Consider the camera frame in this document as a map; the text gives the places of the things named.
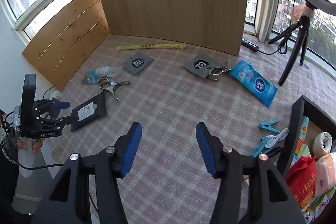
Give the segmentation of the person's left hand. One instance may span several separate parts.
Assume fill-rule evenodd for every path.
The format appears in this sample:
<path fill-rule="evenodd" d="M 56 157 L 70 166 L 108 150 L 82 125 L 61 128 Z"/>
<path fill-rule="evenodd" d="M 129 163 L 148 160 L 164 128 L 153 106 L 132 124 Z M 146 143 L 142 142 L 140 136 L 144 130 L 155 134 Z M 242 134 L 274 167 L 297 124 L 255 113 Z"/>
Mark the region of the person's left hand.
<path fill-rule="evenodd" d="M 43 139 L 32 139 L 31 144 L 27 145 L 21 139 L 16 140 L 18 150 L 29 150 L 33 155 L 37 155 L 43 146 Z"/>

